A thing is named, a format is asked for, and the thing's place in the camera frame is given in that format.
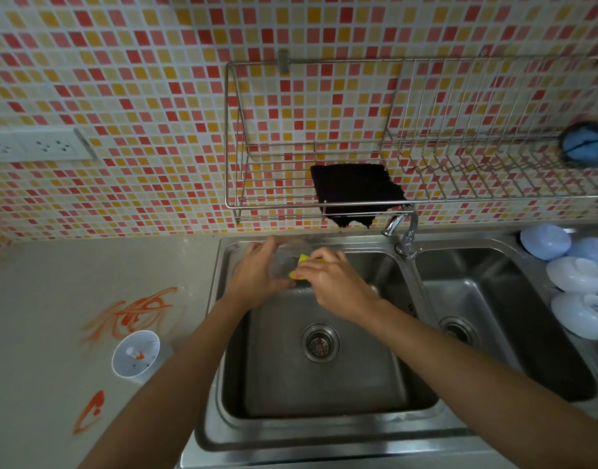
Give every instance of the dish towel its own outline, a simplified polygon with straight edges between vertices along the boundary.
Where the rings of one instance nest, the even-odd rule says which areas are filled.
[[[314,165],[310,168],[318,202],[357,203],[363,201],[404,201],[400,186],[390,181],[388,170],[380,164],[332,164]],[[327,207],[322,212],[340,228],[353,220],[371,226],[375,215],[341,216],[343,212],[385,212],[392,206]]]

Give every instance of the sink drain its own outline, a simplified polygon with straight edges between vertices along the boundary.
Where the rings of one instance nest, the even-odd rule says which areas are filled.
[[[472,347],[479,345],[479,336],[468,322],[456,316],[447,316],[440,321],[440,328],[457,340]]]
[[[306,357],[318,363],[331,361],[340,348],[338,335],[327,324],[312,324],[303,331],[301,344]]]

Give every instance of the wire dish rack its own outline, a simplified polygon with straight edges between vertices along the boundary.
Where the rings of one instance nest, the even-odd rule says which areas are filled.
[[[323,206],[598,197],[598,169],[556,145],[583,119],[598,121],[598,56],[230,62],[225,205],[241,222],[324,218]],[[336,163],[384,165],[406,200],[319,204],[310,166]]]

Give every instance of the orange marking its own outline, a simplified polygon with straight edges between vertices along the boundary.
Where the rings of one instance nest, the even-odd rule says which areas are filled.
[[[177,287],[166,288],[148,298],[138,299],[129,306],[125,301],[118,301],[103,311],[97,318],[82,327],[84,332],[89,332],[83,343],[94,344],[110,329],[113,338],[121,341],[131,333],[152,326],[159,330],[165,313],[173,307],[164,302],[163,297],[178,291]]]
[[[92,425],[97,423],[100,420],[99,414],[101,413],[101,407],[103,406],[106,398],[104,397],[103,390],[98,391],[95,395],[91,398],[91,401],[88,402],[84,411],[80,413],[80,416],[75,421],[75,425],[73,425],[73,435],[80,434],[85,432],[88,428]]]

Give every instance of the chrome faucet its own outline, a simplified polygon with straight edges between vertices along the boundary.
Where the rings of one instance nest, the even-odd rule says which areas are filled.
[[[388,222],[388,225],[386,225],[386,228],[384,228],[381,233],[386,237],[393,236],[397,226],[406,216],[410,216],[410,228],[408,228],[408,231],[405,232],[405,235],[401,241],[395,245],[395,251],[399,255],[403,255],[405,259],[411,260],[418,253],[418,250],[416,250],[416,246],[414,245],[414,235],[416,234],[416,229],[418,228],[418,213],[415,209],[411,209],[411,211],[407,210],[396,216],[393,216]]]

